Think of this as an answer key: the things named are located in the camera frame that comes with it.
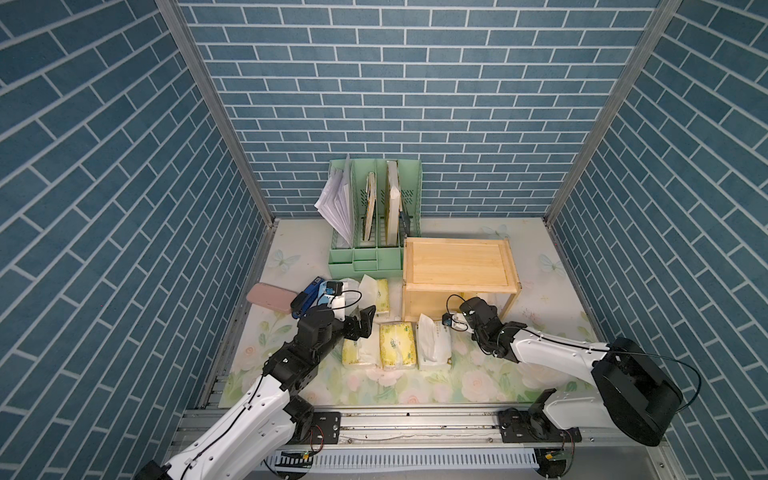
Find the yellow green tissue pack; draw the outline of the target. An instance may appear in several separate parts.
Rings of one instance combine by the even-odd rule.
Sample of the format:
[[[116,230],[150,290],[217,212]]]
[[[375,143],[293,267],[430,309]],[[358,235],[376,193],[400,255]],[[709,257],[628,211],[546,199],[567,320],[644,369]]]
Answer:
[[[361,310],[375,306],[375,314],[385,317],[390,314],[389,282],[387,279],[374,279],[364,275],[359,283],[359,291],[362,294],[358,305]]]

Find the white tissue pack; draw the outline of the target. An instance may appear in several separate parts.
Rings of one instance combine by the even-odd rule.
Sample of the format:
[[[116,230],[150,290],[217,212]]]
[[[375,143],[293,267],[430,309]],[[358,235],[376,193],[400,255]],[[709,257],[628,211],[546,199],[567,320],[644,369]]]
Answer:
[[[451,329],[421,314],[416,346],[420,370],[449,370],[452,365]]]

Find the wooden two-tier shelf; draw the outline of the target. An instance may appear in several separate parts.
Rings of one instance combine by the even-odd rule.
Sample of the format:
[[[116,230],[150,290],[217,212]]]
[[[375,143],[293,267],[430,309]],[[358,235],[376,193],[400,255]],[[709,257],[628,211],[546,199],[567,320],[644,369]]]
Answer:
[[[416,322],[422,314],[438,320],[448,307],[459,306],[457,294],[508,297],[505,317],[522,292],[509,241],[410,237],[403,257],[401,318]]]

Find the blue tissue pack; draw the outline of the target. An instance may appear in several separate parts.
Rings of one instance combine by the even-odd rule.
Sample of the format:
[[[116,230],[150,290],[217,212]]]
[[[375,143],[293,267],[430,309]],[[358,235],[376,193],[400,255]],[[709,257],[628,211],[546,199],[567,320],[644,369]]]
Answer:
[[[346,310],[345,310],[345,317],[346,316],[352,316],[356,305],[361,300],[362,294],[359,291],[359,283],[355,280],[334,280],[334,281],[342,281],[344,283],[344,293],[346,297]]]

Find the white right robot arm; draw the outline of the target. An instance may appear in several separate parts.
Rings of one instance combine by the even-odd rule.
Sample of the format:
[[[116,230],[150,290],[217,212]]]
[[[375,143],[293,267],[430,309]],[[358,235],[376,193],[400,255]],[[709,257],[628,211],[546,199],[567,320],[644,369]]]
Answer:
[[[581,393],[549,387],[527,411],[514,407],[501,411],[498,419],[506,442],[578,439],[582,428],[601,428],[655,447],[683,406],[678,386],[632,340],[578,343],[547,336],[524,323],[502,322],[496,307],[479,297],[464,301],[459,310],[484,353],[518,365],[545,367],[592,387]]]

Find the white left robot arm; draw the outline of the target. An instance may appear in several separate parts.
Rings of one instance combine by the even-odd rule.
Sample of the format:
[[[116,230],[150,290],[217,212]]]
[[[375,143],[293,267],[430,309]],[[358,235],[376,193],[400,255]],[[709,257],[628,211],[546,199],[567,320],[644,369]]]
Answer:
[[[314,407],[299,396],[320,362],[341,339],[368,338],[376,307],[357,317],[328,305],[310,308],[294,338],[266,362],[262,376],[240,401],[184,451],[160,465],[148,462],[137,479],[243,479],[265,458],[310,429]]]

